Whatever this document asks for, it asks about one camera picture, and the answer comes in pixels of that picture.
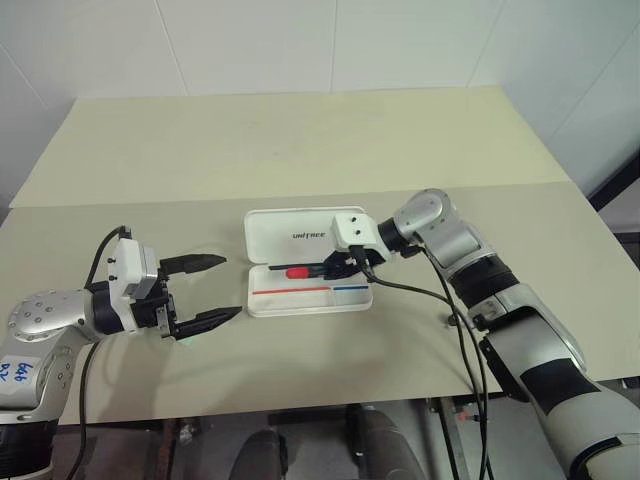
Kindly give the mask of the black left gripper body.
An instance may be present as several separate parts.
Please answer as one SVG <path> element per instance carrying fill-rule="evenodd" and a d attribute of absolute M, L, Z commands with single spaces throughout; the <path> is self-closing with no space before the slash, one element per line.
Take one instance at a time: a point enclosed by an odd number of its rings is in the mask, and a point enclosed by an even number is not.
<path fill-rule="evenodd" d="M 136 325 L 157 328 L 163 338 L 175 337 L 178 333 L 175 302 L 168 288 L 169 277 L 179 272 L 178 267 L 178 258 L 162 259 L 151 290 L 131 306 Z"/>

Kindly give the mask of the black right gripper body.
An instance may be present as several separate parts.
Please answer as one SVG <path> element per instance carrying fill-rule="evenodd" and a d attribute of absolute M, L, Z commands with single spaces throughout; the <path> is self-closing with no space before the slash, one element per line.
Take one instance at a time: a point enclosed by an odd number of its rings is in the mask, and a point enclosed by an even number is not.
<path fill-rule="evenodd" d="M 324 261 L 324 279 L 344 279 L 361 273 L 366 267 L 381 264 L 381 254 L 363 246 L 351 246 L 347 252 L 334 251 Z"/>

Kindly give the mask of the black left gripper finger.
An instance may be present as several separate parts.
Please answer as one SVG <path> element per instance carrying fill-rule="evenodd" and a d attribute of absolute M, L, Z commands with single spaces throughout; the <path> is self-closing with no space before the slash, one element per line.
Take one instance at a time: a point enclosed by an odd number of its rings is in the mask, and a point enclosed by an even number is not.
<path fill-rule="evenodd" d="M 160 260 L 160 271 L 164 277 L 178 273 L 192 274 L 214 268 L 227 259 L 215 254 L 187 254 Z"/>
<path fill-rule="evenodd" d="M 241 306 L 220 307 L 198 313 L 188 321 L 172 321 L 170 323 L 170 336 L 175 340 L 183 340 L 210 332 L 233 319 L 241 311 Z"/>

